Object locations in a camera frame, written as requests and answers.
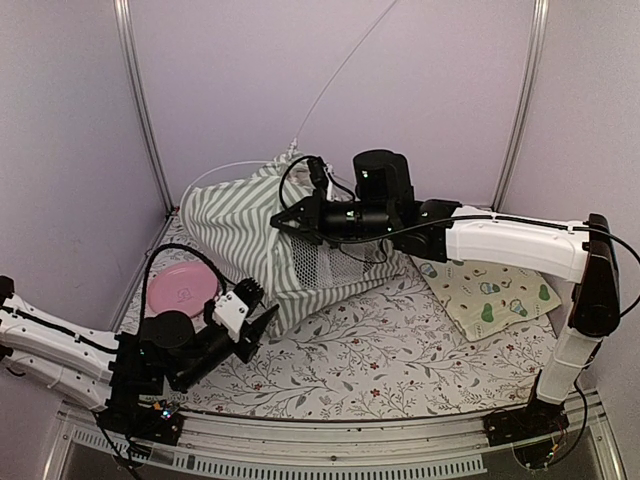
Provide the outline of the striped fabric pet tent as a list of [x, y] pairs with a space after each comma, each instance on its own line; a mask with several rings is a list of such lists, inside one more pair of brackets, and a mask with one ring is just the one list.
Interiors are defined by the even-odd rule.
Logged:
[[188, 234], [230, 279], [254, 278], [268, 305], [279, 307], [267, 332], [280, 338], [319, 310], [405, 275], [406, 256], [390, 242], [332, 249], [289, 236], [270, 224], [283, 206], [311, 192], [297, 144], [248, 177], [236, 167], [216, 185], [186, 190], [180, 220]]

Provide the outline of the avocado print cushion mat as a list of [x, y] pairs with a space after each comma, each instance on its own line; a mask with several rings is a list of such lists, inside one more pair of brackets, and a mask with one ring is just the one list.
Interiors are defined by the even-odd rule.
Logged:
[[533, 270], [481, 261], [412, 261], [469, 341], [537, 319], [561, 305], [560, 296]]

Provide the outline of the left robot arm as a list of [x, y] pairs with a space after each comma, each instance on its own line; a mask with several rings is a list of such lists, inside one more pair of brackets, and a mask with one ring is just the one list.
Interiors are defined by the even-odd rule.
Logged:
[[141, 396], [186, 393], [234, 355], [249, 362], [279, 307], [256, 309], [262, 288], [246, 278], [204, 305], [205, 325], [179, 310], [141, 319], [134, 334], [80, 327], [39, 310], [1, 279], [1, 358], [92, 411], [109, 409], [128, 434], [148, 426]]

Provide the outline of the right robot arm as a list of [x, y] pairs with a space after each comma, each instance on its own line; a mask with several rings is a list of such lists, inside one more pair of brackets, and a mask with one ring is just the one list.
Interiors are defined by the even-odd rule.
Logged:
[[537, 436], [552, 424], [555, 407], [567, 398], [602, 340], [619, 326], [619, 239], [605, 217], [552, 222], [503, 215], [459, 202], [418, 201], [407, 159], [389, 150], [369, 150], [353, 159], [355, 199], [328, 199], [331, 184], [324, 160], [304, 156], [312, 192], [282, 205], [272, 227], [332, 247], [389, 240], [395, 250], [437, 262], [484, 261], [532, 269], [574, 283], [572, 307], [551, 359], [535, 381], [517, 427]]

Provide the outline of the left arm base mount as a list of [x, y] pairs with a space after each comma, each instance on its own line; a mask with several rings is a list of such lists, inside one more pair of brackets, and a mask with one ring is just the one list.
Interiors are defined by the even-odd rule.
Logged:
[[124, 435], [129, 440], [145, 440], [177, 446], [185, 417], [166, 403], [145, 404], [137, 396], [109, 399], [107, 407], [97, 413], [97, 425]]

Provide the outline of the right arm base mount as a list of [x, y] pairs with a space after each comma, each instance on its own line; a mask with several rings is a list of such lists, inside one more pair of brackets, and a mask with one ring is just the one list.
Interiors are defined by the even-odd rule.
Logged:
[[551, 465], [569, 427], [563, 403], [549, 404], [535, 395], [523, 407], [495, 409], [482, 422], [490, 446], [521, 443], [513, 453], [529, 470]]

